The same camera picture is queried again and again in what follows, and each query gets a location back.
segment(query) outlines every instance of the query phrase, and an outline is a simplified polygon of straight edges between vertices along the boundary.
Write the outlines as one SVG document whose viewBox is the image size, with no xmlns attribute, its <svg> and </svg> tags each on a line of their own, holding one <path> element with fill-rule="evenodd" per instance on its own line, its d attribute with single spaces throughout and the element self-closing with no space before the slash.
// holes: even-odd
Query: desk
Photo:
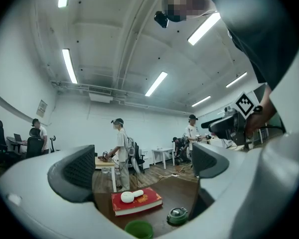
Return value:
<svg viewBox="0 0 299 239">
<path fill-rule="evenodd" d="M 95 157 L 95 168 L 111 168 L 112 174 L 112 183 L 113 183 L 113 191 L 116 192 L 116 182 L 115 182 L 115 163 L 111 160 L 108 162 L 104 162 L 98 157 Z"/>
<path fill-rule="evenodd" d="M 152 225 L 154 237 L 156 238 L 177 229 L 177 227 L 169 225 L 166 220 L 171 209 L 175 207 L 184 207 L 190 213 L 197 193 L 197 183 L 170 177 L 154 183 L 150 185 L 150 187 L 162 196 L 163 205 L 122 217 L 115 217 L 111 194 L 97 193 L 94 194 L 94 199 L 100 213 L 121 229 L 124 229 L 126 224 L 130 221 L 147 221 Z"/>
<path fill-rule="evenodd" d="M 18 153 L 20 153 L 20 146 L 27 146 L 26 141 L 16 141 L 13 137 L 7 136 L 7 140 L 12 142 L 13 150 L 15 149 L 16 146 L 18 146 Z"/>
<path fill-rule="evenodd" d="M 212 145 L 210 143 L 212 140 L 220 140 L 220 138 L 214 136 L 214 138 L 211 138 L 211 139 L 207 140 L 207 143 L 210 144 L 210 145 Z M 233 142 L 233 144 L 229 148 L 226 148 L 226 149 L 231 149 L 231 150 L 239 151 L 239 150 L 242 150 L 243 148 L 244 148 L 244 145 L 238 145 L 237 146 L 237 144 L 235 144 Z"/>
<path fill-rule="evenodd" d="M 154 165 L 156 165 L 156 161 L 155 161 L 155 152 L 161 153 L 163 156 L 163 164 L 164 164 L 164 169 L 166 169 L 166 163 L 165 163 L 165 152 L 173 152 L 173 148 L 162 148 L 162 149 L 152 149 L 153 152 L 153 162 Z M 174 155 L 173 153 L 171 154 L 171 157 L 173 159 L 173 166 L 175 166 L 175 159 L 174 159 Z"/>
</svg>

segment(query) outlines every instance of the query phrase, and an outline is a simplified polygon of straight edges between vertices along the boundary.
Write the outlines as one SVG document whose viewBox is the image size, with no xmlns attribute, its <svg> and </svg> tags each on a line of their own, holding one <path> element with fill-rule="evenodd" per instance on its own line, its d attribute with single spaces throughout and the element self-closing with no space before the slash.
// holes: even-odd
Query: green cup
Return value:
<svg viewBox="0 0 299 239">
<path fill-rule="evenodd" d="M 153 238 L 153 228 L 146 221 L 131 221 L 124 230 L 139 239 Z"/>
</svg>

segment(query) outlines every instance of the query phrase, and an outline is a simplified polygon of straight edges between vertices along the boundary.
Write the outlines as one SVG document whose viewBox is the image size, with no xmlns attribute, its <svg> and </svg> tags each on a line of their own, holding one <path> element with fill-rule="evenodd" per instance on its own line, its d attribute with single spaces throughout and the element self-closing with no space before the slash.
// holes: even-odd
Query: framed picture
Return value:
<svg viewBox="0 0 299 239">
<path fill-rule="evenodd" d="M 41 100 L 36 114 L 43 118 L 47 106 L 48 105 L 43 100 Z"/>
</svg>

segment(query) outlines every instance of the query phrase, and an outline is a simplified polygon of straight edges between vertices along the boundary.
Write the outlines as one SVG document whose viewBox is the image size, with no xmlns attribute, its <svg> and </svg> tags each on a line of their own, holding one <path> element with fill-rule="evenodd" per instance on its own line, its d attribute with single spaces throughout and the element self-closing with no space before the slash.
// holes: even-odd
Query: ceiling vent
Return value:
<svg viewBox="0 0 299 239">
<path fill-rule="evenodd" d="M 94 93 L 89 93 L 91 101 L 102 102 L 102 103 L 110 103 L 113 100 L 113 97 L 106 95 L 99 95 Z"/>
<path fill-rule="evenodd" d="M 107 96 L 110 96 L 111 93 L 112 93 L 111 90 L 92 87 L 92 86 L 89 86 L 89 92 L 90 93 L 95 93 L 95 94 L 107 95 Z"/>
</svg>

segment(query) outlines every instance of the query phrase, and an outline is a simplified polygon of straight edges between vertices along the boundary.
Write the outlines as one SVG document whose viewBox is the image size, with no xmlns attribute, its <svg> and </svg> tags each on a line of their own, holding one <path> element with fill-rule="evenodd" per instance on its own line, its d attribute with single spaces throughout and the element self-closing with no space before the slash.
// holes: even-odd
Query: hand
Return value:
<svg viewBox="0 0 299 239">
<path fill-rule="evenodd" d="M 267 116 L 265 116 L 264 114 L 251 114 L 246 120 L 246 137 L 251 138 L 253 136 L 253 132 L 262 127 L 266 122 Z"/>
</svg>

